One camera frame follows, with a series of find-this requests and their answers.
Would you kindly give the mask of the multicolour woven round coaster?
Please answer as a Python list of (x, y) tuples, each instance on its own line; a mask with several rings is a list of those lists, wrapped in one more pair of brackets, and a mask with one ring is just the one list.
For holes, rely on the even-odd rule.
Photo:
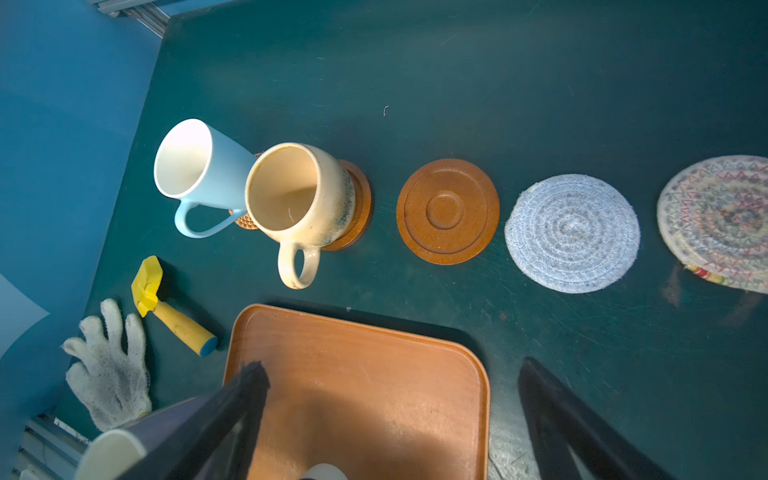
[(718, 285), (767, 292), (767, 159), (728, 155), (697, 162), (662, 189), (657, 222), (689, 271)]

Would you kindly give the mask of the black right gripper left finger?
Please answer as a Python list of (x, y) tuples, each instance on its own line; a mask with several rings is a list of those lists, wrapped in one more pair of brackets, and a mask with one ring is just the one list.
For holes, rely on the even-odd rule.
[(121, 479), (244, 479), (257, 443), (270, 383), (247, 364)]

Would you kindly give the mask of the cream speckled mug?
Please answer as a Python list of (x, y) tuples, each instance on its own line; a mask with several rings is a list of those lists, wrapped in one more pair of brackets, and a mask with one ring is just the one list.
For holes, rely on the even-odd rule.
[(285, 142), (258, 157), (244, 200), (258, 229), (279, 243), (282, 282), (300, 290), (314, 281), (321, 250), (351, 225), (356, 193), (339, 160), (318, 147)]

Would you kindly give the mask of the light blue mug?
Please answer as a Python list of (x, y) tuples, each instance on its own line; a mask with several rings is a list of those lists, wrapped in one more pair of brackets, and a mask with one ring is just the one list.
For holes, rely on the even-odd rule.
[[(174, 224), (184, 236), (212, 236), (247, 214), (244, 190), (257, 157), (236, 141), (199, 119), (186, 119), (170, 129), (155, 155), (153, 175), (158, 191), (180, 201)], [(205, 206), (226, 210), (218, 224), (195, 231), (188, 213)]]

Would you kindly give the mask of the lavender mug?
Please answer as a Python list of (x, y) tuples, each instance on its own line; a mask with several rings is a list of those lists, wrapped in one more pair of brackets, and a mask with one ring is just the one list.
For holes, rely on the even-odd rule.
[(211, 397), (193, 397), (102, 433), (89, 444), (75, 478), (117, 479), (156, 449)]

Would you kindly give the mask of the grey woven round coaster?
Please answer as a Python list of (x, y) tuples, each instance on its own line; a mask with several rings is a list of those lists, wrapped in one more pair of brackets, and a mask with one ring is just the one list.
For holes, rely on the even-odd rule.
[(602, 290), (634, 264), (637, 215), (610, 184), (582, 174), (538, 182), (518, 197), (504, 226), (516, 266), (538, 284), (567, 294)]

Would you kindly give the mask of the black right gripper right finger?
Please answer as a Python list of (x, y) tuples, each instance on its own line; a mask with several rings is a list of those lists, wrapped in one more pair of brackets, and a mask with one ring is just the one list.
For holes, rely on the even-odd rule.
[(551, 371), (524, 359), (518, 392), (540, 477), (579, 479), (579, 458), (597, 479), (670, 479)]

